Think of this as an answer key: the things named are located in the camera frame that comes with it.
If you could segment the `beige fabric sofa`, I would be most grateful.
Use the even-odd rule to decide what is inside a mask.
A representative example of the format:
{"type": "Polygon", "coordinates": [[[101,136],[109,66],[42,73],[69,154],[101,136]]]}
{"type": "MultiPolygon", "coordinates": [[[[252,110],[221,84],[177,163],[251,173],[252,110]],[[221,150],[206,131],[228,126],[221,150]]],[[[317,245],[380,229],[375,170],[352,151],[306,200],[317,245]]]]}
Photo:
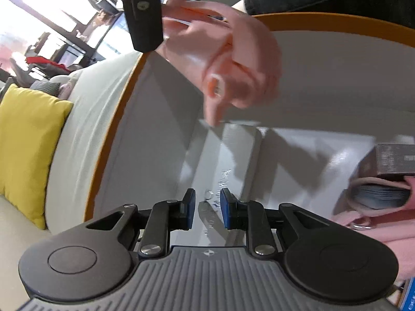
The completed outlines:
{"type": "Polygon", "coordinates": [[[37,241],[83,223],[102,146],[141,54],[134,51],[71,75],[73,104],[51,163],[46,187],[46,230],[1,199],[1,309],[28,300],[18,275],[24,251],[37,241]]]}

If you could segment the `pink card holder wallet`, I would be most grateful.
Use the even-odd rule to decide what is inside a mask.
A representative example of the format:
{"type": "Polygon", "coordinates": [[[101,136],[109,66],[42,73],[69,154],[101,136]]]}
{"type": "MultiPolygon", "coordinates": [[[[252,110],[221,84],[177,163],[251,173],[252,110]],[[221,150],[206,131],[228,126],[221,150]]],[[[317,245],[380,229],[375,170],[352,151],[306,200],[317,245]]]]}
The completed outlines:
{"type": "Polygon", "coordinates": [[[357,178],[350,182],[346,200],[351,208],[369,217],[414,210],[414,176],[406,175],[402,181],[357,178]]]}

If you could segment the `blue ocean park tag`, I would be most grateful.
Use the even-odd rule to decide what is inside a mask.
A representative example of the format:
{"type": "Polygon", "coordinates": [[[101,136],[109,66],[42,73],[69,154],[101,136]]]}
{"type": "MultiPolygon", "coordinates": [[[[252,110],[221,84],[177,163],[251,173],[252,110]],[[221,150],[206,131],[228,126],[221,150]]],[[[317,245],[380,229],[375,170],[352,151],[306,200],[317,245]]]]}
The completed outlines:
{"type": "Polygon", "coordinates": [[[415,311],[415,278],[405,281],[404,288],[399,299],[398,308],[401,311],[415,311]]]}

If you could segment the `white booklet box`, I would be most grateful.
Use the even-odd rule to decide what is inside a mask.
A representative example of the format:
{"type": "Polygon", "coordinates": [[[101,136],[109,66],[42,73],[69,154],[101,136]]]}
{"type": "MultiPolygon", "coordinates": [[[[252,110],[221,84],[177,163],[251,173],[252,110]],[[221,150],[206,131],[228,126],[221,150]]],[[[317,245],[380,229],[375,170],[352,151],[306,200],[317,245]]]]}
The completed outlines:
{"type": "Polygon", "coordinates": [[[244,232],[224,226],[220,190],[227,188],[247,201],[258,161],[262,134],[253,126],[196,123],[182,167],[177,199],[187,189],[196,191],[196,208],[190,231],[171,234],[171,245],[241,246],[244,232]]]}

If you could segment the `pink mini backpack pouch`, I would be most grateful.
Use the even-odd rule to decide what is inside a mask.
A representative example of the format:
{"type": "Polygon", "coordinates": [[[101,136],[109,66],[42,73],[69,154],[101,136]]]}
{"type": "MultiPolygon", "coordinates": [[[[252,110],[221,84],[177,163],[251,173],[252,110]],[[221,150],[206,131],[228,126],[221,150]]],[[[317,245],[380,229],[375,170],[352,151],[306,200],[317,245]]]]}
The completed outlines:
{"type": "Polygon", "coordinates": [[[397,278],[406,280],[414,277],[414,209],[381,216],[345,211],[333,216],[332,221],[388,246],[399,262],[397,278]]]}

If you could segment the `orange white cardboard box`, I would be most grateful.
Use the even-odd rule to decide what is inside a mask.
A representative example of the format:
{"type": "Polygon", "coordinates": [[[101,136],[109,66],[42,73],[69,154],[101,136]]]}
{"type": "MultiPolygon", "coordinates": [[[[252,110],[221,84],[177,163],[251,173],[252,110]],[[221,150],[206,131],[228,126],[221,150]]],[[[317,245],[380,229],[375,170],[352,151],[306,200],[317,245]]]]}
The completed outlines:
{"type": "MultiPolygon", "coordinates": [[[[392,310],[382,295],[369,302],[329,300],[305,290],[289,267],[306,268],[315,279],[328,279],[352,290],[341,265],[381,266],[363,282],[374,287],[391,253],[379,243],[356,237],[356,245],[337,241],[315,246],[344,228],[328,216],[345,204],[346,182],[375,143],[414,144],[414,31],[379,20],[324,13],[270,14],[260,20],[273,31],[283,52],[280,96],[274,103],[226,115],[265,135],[254,170],[252,196],[287,227],[297,226],[301,240],[294,259],[254,256],[244,246],[174,246],[161,258],[140,258],[113,241],[103,254],[129,260],[123,283],[80,305],[81,310],[392,310]]],[[[115,184],[113,202],[135,199],[163,203],[160,187],[170,157],[177,155],[180,127],[196,136],[201,97],[169,63],[156,54],[131,53],[89,69],[89,86],[100,96],[115,82],[114,116],[108,124],[92,192],[87,223],[97,221],[103,188],[115,184]],[[179,125],[173,125],[173,119],[179,125]]]]}

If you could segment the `dark photo card box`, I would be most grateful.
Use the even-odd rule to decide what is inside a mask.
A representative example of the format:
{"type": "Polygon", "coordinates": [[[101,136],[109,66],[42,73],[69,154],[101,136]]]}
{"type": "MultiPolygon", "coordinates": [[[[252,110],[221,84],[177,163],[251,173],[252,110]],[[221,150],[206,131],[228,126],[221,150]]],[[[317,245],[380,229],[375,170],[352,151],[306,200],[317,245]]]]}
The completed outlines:
{"type": "Polygon", "coordinates": [[[391,178],[414,175],[414,145],[380,143],[357,167],[359,177],[391,178]]]}

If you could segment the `yellow cushion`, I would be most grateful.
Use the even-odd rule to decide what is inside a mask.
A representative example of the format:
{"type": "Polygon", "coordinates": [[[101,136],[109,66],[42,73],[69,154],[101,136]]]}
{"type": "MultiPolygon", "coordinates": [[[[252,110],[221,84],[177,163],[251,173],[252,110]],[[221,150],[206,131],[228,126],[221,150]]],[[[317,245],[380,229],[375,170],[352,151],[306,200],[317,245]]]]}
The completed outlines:
{"type": "Polygon", "coordinates": [[[72,106],[15,84],[1,101],[1,195],[41,230],[49,171],[72,106]]]}

